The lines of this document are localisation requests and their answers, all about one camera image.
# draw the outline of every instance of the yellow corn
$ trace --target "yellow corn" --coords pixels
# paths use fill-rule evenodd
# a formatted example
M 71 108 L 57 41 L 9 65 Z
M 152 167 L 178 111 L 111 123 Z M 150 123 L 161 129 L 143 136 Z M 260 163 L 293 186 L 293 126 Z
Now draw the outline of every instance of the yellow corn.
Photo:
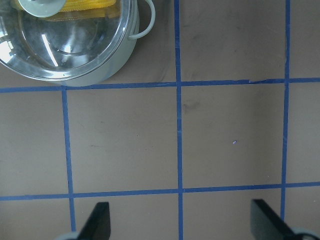
M 61 12 L 100 9 L 114 5 L 116 0 L 66 0 Z

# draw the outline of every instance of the lid knob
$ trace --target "lid knob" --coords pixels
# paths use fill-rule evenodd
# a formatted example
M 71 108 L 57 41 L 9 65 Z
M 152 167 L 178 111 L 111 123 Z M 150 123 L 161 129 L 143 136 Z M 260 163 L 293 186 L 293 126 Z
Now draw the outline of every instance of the lid knob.
M 47 18 L 60 12 L 66 0 L 18 0 L 23 9 L 38 18 Z

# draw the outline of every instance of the glass lid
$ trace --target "glass lid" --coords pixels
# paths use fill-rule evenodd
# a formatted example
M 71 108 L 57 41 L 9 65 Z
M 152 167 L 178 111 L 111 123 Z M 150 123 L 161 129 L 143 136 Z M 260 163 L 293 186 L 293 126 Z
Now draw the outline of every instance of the glass lid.
M 133 10 L 131 0 L 63 0 L 57 14 L 37 17 L 23 1 L 41 5 L 38 12 L 44 13 L 48 0 L 0 1 L 0 61 L 21 75 L 46 81 L 80 77 L 107 61 Z

